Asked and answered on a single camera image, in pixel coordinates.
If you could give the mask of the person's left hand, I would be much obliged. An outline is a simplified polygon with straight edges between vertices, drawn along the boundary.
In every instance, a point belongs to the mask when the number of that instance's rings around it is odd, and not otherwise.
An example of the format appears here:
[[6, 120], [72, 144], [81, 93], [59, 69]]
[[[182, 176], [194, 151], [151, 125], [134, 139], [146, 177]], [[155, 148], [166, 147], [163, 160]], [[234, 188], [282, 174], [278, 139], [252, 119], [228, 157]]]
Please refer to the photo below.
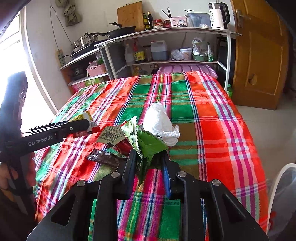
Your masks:
[[[34, 161], [35, 153], [32, 152], [30, 154], [30, 159], [28, 163], [28, 170], [25, 175], [25, 179], [27, 180], [29, 186], [33, 187], [36, 184], [36, 164]], [[15, 170], [13, 167], [9, 167], [5, 162], [1, 162], [1, 190], [8, 191], [9, 183], [8, 180], [11, 180], [11, 174], [14, 180], [19, 177], [19, 171]]]

